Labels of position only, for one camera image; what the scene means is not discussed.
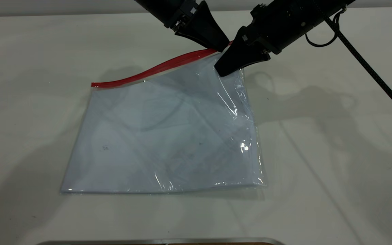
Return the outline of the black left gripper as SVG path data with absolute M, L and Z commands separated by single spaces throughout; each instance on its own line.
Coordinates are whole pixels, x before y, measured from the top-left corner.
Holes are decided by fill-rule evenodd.
M 176 36 L 223 52 L 230 43 L 213 18 L 208 4 L 202 0 L 136 0 L 145 10 L 160 20 Z

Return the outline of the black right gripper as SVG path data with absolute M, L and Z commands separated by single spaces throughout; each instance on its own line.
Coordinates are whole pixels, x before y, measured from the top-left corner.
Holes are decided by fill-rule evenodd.
M 274 0 L 250 12 L 252 22 L 241 27 L 230 47 L 214 65 L 221 76 L 271 59 L 299 37 L 343 10 L 353 0 Z

